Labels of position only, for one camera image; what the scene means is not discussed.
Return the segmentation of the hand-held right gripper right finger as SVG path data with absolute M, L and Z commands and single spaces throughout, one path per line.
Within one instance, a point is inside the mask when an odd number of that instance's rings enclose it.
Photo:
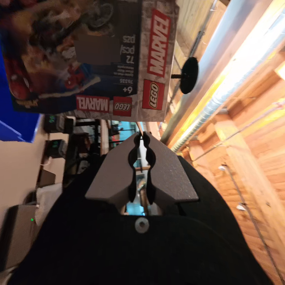
M 163 215 L 168 208 L 180 203 L 198 202 L 199 197 L 178 156 L 150 132 L 143 132 L 146 149 L 146 195 L 150 215 Z

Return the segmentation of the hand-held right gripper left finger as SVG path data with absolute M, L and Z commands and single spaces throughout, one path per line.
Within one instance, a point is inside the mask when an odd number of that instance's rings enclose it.
M 106 155 L 88 191 L 87 200 L 103 201 L 118 211 L 136 196 L 137 149 L 141 132 L 136 132 Z

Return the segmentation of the blue plastic bin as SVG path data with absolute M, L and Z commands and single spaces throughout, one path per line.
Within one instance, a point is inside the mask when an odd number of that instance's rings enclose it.
M 33 143 L 40 115 L 16 111 L 14 104 L 34 99 L 34 84 L 20 56 L 7 51 L 1 40 L 0 62 L 0 135 L 1 141 Z

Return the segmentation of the lego set box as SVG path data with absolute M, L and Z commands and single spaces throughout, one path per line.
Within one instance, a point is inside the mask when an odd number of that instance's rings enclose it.
M 1 1 L 14 110 L 163 120 L 178 16 L 175 1 Z

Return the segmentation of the black battery charger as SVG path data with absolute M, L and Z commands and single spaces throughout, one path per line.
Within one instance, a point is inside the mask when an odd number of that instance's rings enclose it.
M 74 120 L 61 115 L 45 115 L 43 129 L 46 133 L 72 134 Z
M 52 159 L 66 158 L 67 142 L 63 139 L 46 141 L 44 155 Z

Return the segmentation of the black floor lamp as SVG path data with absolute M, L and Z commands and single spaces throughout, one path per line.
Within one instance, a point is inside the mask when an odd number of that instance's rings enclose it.
M 189 57 L 184 63 L 180 74 L 172 74 L 171 79 L 179 79 L 179 88 L 183 94 L 190 93 L 198 80 L 199 63 L 197 58 Z

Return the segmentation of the black power hub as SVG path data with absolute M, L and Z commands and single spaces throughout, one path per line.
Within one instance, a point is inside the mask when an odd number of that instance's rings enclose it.
M 35 205 L 15 205 L 5 215 L 0 238 L 0 271 L 20 264 L 34 240 Z

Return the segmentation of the silver ceiling duct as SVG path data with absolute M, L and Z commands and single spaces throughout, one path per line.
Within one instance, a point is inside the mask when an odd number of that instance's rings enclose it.
M 230 1 L 161 141 L 177 152 L 284 42 L 284 1 Z

